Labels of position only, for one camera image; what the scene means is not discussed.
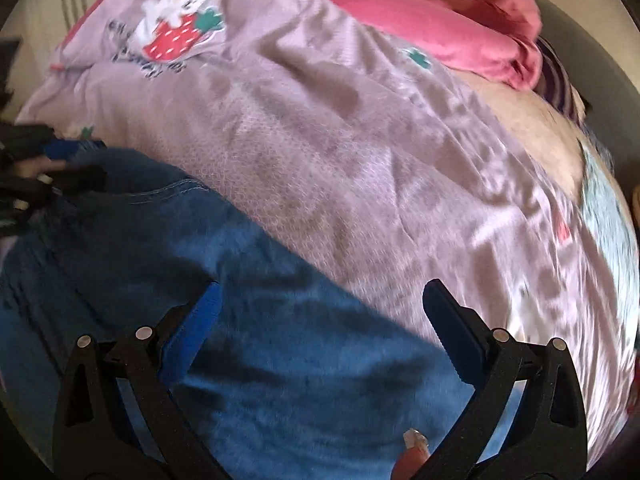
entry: blue fabric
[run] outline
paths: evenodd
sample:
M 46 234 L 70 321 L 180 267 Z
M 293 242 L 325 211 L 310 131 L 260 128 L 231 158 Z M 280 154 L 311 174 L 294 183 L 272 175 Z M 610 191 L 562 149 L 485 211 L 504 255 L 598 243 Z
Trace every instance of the blue fabric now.
M 433 447 L 450 430 L 472 388 L 443 350 L 377 316 L 181 170 L 127 150 L 77 162 L 104 167 L 106 192 L 57 200 L 0 276 L 0 368 L 12 413 L 45 457 L 78 336 L 153 326 L 213 280 L 218 323 L 173 393 L 235 479 L 388 479 L 404 431 Z
M 69 160 L 78 150 L 91 148 L 103 148 L 104 142 L 101 140 L 52 140 L 42 150 L 51 160 Z
M 640 271 L 635 233 L 622 212 L 623 206 L 616 191 L 591 154 L 590 147 L 586 143 L 580 145 L 584 155 L 580 211 L 611 271 L 616 288 L 617 321 L 622 327 L 622 344 L 629 349 L 635 344 L 640 328 Z

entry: stitched seam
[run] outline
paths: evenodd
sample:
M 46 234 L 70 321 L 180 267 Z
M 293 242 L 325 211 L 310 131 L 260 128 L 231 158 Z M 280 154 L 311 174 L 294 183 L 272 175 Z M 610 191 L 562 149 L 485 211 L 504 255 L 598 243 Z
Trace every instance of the stitched seam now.
M 196 190 L 210 191 L 210 189 L 208 187 L 204 187 L 204 186 L 190 187 L 189 189 L 183 189 L 182 191 L 180 191 L 178 193 L 172 193 L 171 195 L 163 196 L 161 199 L 158 200 L 158 202 L 162 202 L 164 200 L 169 200 L 170 198 L 174 198 L 174 197 L 182 195 L 184 193 L 188 193 L 190 191 L 196 191 Z M 155 202 L 154 197 L 149 198 L 149 200 L 142 200 L 140 202 L 127 202 L 127 205 L 148 204 L 150 202 Z
M 140 193 L 102 193 L 102 194 L 107 196 L 121 197 L 121 198 L 126 198 L 126 197 L 135 198 L 138 196 L 143 197 L 143 196 L 151 196 L 158 193 L 162 193 L 163 191 L 168 191 L 170 189 L 173 189 L 174 187 L 181 186 L 182 184 L 199 184 L 200 186 L 203 185 L 201 181 L 196 180 L 194 178 L 184 178 L 182 180 L 179 180 L 178 182 L 174 182 L 173 184 L 169 184 L 168 186 L 164 186 L 164 187 L 161 187 L 160 189 L 155 189 L 153 191 L 143 191 Z

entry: beige fabric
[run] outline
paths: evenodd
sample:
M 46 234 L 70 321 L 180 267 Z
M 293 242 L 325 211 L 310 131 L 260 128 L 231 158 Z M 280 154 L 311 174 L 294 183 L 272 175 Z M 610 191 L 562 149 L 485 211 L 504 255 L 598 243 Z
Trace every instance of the beige fabric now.
M 523 144 L 531 158 L 545 169 L 574 203 L 579 204 L 584 159 L 578 140 L 591 145 L 580 128 L 533 91 L 517 91 L 505 84 L 487 81 L 469 72 L 455 73 L 482 96 L 505 128 Z M 596 155 L 595 149 L 591 150 L 591 153 L 609 177 L 609 182 L 620 200 L 621 210 L 631 224 L 631 211 L 620 186 Z
M 582 97 L 580 97 L 580 92 L 578 92 L 573 85 L 571 85 L 571 93 L 574 96 L 575 107 L 578 110 L 578 118 L 580 119 L 580 122 L 583 123 L 587 117 L 587 110 L 584 106 L 584 101 L 582 100 Z

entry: pink towel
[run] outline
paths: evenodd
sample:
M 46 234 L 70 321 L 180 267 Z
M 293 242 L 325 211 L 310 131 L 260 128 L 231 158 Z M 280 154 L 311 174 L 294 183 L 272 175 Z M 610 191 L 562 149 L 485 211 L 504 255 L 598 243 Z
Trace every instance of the pink towel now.
M 533 88 L 542 56 L 534 0 L 331 0 L 356 19 L 399 36 L 445 65 L 515 89 Z

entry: striped fabric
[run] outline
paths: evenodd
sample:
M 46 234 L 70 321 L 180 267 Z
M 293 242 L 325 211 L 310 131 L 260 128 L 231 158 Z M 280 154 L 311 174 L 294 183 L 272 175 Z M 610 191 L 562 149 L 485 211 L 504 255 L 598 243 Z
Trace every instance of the striped fabric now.
M 534 91 L 562 115 L 582 126 L 569 75 L 560 63 L 558 54 L 542 37 L 538 38 L 536 44 L 542 53 L 542 74 Z

